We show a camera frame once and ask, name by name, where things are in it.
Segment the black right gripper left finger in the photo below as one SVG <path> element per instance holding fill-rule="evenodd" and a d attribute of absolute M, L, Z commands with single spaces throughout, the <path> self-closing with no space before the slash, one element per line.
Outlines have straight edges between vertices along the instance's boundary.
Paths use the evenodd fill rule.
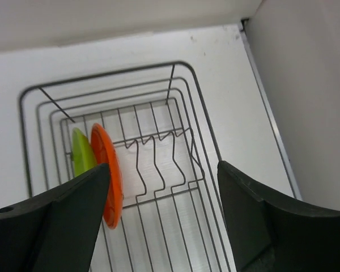
<path fill-rule="evenodd" d="M 0 271 L 89 271 L 109 187 L 100 164 L 0 209 Z"/>

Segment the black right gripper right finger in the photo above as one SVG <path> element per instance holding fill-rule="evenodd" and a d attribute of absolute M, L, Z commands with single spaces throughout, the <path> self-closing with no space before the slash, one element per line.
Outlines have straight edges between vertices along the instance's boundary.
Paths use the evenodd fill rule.
<path fill-rule="evenodd" d="M 237 271 L 340 271 L 340 211 L 292 198 L 226 161 L 217 176 Z"/>

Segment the green plastic plate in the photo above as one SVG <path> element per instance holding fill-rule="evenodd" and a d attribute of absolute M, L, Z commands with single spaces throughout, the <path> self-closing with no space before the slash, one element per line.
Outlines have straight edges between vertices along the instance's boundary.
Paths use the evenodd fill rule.
<path fill-rule="evenodd" d="M 94 155 L 88 138 L 82 131 L 75 127 L 72 130 L 72 157 L 74 164 L 74 177 L 87 172 L 88 170 L 97 166 L 97 161 Z"/>

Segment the orange plastic plate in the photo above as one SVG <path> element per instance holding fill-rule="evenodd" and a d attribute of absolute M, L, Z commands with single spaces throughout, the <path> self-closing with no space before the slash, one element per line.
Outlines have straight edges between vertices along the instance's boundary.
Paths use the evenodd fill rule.
<path fill-rule="evenodd" d="M 107 166 L 109 187 L 103 218 L 110 229 L 115 229 L 121 219 L 123 208 L 123 183 L 120 161 L 115 146 L 104 127 L 94 123 L 91 129 L 91 147 L 98 164 Z"/>

